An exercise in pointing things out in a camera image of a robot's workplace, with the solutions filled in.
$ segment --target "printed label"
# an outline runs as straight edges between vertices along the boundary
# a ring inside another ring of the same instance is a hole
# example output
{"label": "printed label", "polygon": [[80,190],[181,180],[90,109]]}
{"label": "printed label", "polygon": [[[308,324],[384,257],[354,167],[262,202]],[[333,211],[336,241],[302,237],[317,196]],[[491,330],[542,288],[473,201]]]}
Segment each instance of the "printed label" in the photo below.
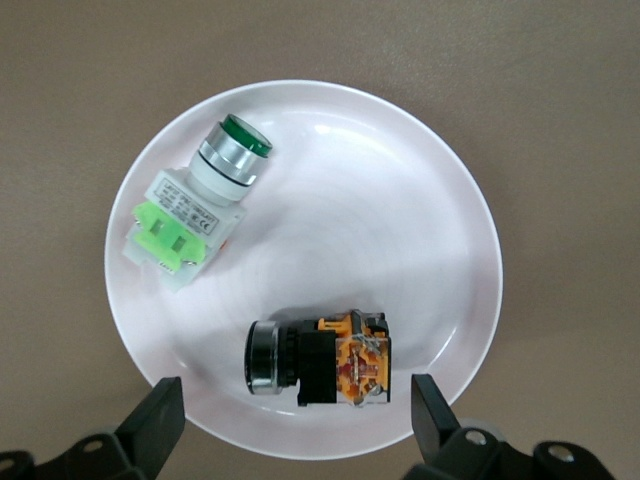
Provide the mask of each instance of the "printed label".
{"label": "printed label", "polygon": [[210,235],[218,219],[171,180],[163,178],[153,192],[160,205],[194,232]]}

